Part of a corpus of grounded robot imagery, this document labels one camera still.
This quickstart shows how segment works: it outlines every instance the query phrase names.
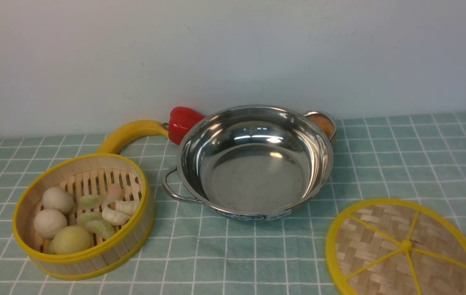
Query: pot label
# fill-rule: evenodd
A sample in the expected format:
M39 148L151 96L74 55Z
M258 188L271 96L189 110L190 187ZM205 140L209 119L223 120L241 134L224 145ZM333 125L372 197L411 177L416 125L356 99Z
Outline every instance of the pot label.
M242 220L247 222L259 222L262 220L277 220L279 218L285 217L291 214L291 210L286 210L278 213L272 213L267 215L241 215L241 214L234 214L234 213L226 213L220 210L215 210L220 215L225 217L229 217L233 220Z
M241 214L226 213L220 210L215 210L215 211L218 212L220 215L231 218L232 220L259 222L259 221L266 219L265 215L241 215Z
M277 220L279 218L286 217L289 214L291 214L291 210L286 210L286 211L273 213L273 214L267 214L266 219L267 220Z

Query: stainless steel pot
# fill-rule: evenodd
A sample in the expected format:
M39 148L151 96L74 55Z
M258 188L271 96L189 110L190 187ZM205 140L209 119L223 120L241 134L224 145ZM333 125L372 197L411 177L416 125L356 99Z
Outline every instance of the stainless steel pot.
M330 138L308 116L332 124ZM336 124L321 112L305 115L273 106L240 106L200 121L179 146L177 165L162 186L180 202L206 204L236 220L275 220L306 203L333 166ZM192 196L167 183L178 170Z

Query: woven bamboo lid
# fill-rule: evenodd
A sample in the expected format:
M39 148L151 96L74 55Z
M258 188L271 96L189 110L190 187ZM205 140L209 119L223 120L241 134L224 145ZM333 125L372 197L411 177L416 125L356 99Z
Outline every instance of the woven bamboo lid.
M344 295L466 295L466 238L405 200L344 210L328 232L326 262Z

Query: pot handle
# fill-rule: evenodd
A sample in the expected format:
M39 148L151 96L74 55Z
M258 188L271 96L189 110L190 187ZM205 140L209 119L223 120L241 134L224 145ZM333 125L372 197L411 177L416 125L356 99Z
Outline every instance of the pot handle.
M336 122L330 115L318 111L309 111L304 116L317 124L326 133L330 142L334 144L336 140Z
M196 204L202 204L203 202L195 197L184 197L180 196L179 194L175 193L169 185L167 184L167 177L169 175L173 174L177 170L177 167L175 166L171 170L167 171L166 174L164 174L164 177L162 177L162 186L164 187L164 190L166 193L173 199L182 202L182 203L196 203Z

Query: yellow banana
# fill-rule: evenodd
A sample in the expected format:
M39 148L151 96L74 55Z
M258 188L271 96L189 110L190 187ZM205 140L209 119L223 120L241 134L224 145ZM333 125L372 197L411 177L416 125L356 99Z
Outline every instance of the yellow banana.
M169 138L169 132L156 121L134 121L119 127L111 133L96 152L117 154L124 146L144 136L165 136Z

